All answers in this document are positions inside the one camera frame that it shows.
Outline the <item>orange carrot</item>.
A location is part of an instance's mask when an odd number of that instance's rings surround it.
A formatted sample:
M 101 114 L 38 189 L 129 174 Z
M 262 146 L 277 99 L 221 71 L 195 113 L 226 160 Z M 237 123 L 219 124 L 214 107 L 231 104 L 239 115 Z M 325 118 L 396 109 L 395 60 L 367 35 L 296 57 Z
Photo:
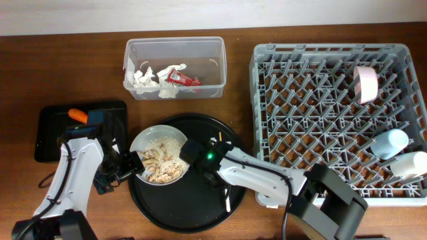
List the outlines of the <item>orange carrot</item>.
M 87 120 L 88 120 L 88 114 L 86 112 L 81 111 L 79 109 L 75 109 L 75 108 L 72 108 L 68 111 L 68 116 L 70 118 L 72 118 L 72 119 L 74 119 L 80 123 L 84 123 L 84 124 L 86 124 Z

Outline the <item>grey plate with food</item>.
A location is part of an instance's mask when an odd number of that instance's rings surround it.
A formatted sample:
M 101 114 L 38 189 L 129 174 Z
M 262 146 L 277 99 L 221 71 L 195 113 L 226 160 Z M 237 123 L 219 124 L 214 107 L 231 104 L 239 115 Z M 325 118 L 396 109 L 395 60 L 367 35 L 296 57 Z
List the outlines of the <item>grey plate with food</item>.
M 143 130 L 133 140 L 144 170 L 136 177 L 149 185 L 170 185 L 183 177 L 189 165 L 179 158 L 187 137 L 175 127 L 155 125 Z

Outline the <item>light blue cup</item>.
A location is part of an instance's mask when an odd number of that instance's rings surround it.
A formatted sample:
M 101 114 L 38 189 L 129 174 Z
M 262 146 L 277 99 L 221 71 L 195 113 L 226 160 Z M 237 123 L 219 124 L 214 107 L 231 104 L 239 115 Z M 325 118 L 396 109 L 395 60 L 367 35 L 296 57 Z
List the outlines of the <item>light blue cup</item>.
M 370 149 L 380 159 L 390 159 L 401 152 L 409 144 L 408 135 L 400 129 L 392 129 L 374 138 Z

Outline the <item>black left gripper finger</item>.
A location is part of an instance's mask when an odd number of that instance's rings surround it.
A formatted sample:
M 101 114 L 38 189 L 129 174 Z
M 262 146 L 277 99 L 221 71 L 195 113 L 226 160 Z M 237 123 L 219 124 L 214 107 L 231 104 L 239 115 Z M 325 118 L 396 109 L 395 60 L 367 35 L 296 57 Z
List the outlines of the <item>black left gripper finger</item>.
M 143 173 L 145 167 L 137 151 L 128 151 L 120 155 L 120 162 L 116 175 L 120 182 L 128 180 L 130 177 Z
M 93 180 L 93 184 L 99 195 L 114 192 L 114 188 L 117 187 L 117 185 L 112 185 L 112 183 L 113 181 L 109 181 L 108 179 L 95 178 Z

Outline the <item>white plastic fork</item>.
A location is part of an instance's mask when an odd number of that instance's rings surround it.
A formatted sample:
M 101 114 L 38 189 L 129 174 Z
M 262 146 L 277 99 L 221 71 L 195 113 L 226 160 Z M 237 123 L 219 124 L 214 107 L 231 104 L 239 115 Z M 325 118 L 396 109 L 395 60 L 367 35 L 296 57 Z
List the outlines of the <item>white plastic fork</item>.
M 224 201 L 226 206 L 226 211 L 229 213 L 231 211 L 231 205 L 230 205 L 230 191 L 231 187 L 228 186 L 224 189 Z

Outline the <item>white napkin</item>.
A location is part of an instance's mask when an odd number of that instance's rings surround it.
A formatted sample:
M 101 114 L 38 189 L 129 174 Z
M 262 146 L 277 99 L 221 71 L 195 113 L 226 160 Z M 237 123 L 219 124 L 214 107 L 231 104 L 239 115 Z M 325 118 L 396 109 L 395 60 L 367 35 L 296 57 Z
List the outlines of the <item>white napkin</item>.
M 167 77 L 169 76 L 172 70 L 183 70 L 186 67 L 187 65 L 185 63 L 182 63 L 180 65 L 170 65 L 156 73 L 158 81 L 153 80 L 155 75 L 153 74 L 153 70 L 151 67 L 147 68 L 145 74 L 138 70 L 133 74 L 133 87 L 139 89 L 137 91 L 138 94 L 142 94 L 145 92 L 153 92 L 153 90 L 146 90 L 146 88 L 160 88 L 158 94 L 159 97 L 163 99 L 175 98 L 178 93 L 178 90 L 175 88 L 175 85 L 173 83 L 167 82 Z

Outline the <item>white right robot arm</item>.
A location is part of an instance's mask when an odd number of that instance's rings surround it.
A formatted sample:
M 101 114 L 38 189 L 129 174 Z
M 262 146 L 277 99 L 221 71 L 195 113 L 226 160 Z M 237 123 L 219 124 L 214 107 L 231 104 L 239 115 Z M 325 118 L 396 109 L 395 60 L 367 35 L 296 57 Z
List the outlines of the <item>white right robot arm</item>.
M 260 161 L 230 142 L 188 139 L 180 158 L 213 184 L 252 189 L 284 205 L 309 239 L 353 239 L 368 203 L 330 168 L 306 171 Z

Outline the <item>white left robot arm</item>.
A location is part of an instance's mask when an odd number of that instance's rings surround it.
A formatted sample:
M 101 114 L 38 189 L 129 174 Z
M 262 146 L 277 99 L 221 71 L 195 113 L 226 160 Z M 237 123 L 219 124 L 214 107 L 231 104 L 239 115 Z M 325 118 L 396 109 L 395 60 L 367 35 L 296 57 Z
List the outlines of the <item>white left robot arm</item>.
M 32 218 L 16 222 L 12 239 L 95 239 L 87 218 L 91 188 L 112 192 L 144 166 L 135 151 L 120 147 L 124 126 L 109 111 L 92 110 L 84 125 L 58 140 L 60 160 L 49 190 Z

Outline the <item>red snack wrapper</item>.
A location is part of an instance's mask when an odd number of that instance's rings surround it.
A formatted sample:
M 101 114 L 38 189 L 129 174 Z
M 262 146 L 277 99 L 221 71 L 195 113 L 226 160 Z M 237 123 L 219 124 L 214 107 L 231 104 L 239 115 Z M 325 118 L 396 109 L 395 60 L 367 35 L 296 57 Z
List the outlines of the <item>red snack wrapper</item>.
M 176 69 L 172 69 L 167 76 L 167 82 L 178 84 L 186 87 L 200 86 L 201 82 L 198 78 L 190 78 Z

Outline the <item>pink bowl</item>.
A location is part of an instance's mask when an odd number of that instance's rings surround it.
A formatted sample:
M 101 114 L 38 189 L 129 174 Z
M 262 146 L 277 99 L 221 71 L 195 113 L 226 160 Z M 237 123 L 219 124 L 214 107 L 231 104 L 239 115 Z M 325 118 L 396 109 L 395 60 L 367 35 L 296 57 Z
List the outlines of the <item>pink bowl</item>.
M 361 105 L 375 100 L 378 95 L 378 77 L 374 68 L 357 66 L 353 74 L 356 102 Z

